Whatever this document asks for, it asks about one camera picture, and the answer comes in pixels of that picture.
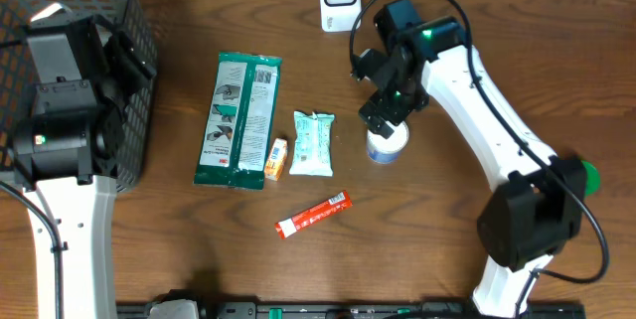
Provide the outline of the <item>white blue label jar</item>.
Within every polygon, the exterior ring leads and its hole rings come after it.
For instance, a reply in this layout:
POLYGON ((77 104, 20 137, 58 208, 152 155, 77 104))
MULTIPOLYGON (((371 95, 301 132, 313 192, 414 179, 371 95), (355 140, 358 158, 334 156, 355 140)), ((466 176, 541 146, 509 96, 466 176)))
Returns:
POLYGON ((400 156, 409 139, 409 130, 405 121, 398 126, 388 123, 388 126, 394 131, 389 138, 374 134, 371 130, 367 131, 367 154, 374 162, 380 164, 393 163, 400 156))

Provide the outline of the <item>mint green wipes pack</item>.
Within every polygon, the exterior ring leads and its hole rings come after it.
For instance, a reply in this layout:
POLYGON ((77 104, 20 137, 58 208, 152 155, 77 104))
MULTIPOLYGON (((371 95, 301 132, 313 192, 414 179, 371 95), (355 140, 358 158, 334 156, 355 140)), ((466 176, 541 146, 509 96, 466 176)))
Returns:
POLYGON ((294 112, 296 139, 290 175, 332 177, 330 144, 334 114, 294 112))

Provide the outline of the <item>red snack bar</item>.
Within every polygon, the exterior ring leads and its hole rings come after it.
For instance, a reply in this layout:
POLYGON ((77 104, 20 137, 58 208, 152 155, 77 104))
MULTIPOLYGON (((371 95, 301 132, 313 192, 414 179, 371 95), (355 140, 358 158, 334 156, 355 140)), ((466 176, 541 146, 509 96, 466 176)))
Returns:
POLYGON ((350 195, 346 191, 342 191, 324 202, 276 223, 275 229, 282 239, 287 239, 297 232, 341 213, 352 206, 350 195))

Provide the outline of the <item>orange Kleenex tissue pack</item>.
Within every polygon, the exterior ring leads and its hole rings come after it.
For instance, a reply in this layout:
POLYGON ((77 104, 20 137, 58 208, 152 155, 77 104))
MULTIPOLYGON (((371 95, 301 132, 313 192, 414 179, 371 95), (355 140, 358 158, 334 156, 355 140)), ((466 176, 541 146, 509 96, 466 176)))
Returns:
POLYGON ((273 181, 279 180, 284 169, 287 155, 287 141, 282 138, 276 138, 264 166, 264 177, 266 179, 273 181))

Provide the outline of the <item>green white 3M package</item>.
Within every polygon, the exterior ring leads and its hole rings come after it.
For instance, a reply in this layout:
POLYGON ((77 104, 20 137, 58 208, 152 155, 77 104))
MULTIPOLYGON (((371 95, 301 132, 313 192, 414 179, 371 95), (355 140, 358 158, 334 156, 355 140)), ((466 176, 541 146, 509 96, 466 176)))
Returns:
POLYGON ((220 53, 193 183, 260 191, 282 59, 220 53))

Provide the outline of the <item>green lid jar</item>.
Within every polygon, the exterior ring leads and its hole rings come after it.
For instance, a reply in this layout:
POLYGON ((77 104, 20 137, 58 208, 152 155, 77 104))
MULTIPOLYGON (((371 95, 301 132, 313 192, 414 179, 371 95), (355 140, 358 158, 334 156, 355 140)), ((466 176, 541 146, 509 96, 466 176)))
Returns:
POLYGON ((590 162, 582 160, 581 163, 586 173, 585 195, 589 196, 598 191, 600 187, 600 175, 596 167, 590 162))

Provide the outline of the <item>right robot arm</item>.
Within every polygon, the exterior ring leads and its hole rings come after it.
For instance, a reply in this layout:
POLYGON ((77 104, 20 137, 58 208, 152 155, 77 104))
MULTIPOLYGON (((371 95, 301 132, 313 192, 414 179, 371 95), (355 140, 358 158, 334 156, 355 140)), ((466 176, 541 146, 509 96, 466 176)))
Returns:
POLYGON ((464 13, 421 19, 410 0, 374 17, 383 49, 353 57, 353 75, 376 90, 360 108, 369 152, 399 153, 406 119, 435 100, 463 136, 491 197, 477 220, 488 257, 471 296, 475 314, 527 318, 529 294, 588 210, 588 172, 577 156, 559 157, 516 114, 487 74, 464 13))

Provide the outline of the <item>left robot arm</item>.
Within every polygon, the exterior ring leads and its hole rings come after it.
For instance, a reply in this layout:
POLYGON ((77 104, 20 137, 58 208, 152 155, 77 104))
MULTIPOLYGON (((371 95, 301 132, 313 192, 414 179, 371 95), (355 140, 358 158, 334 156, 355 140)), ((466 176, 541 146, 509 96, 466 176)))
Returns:
POLYGON ((21 27, 39 78, 30 113, 10 136, 15 186, 29 211, 41 318, 114 318, 111 221, 128 118, 148 92, 154 65, 120 25, 55 2, 21 27))

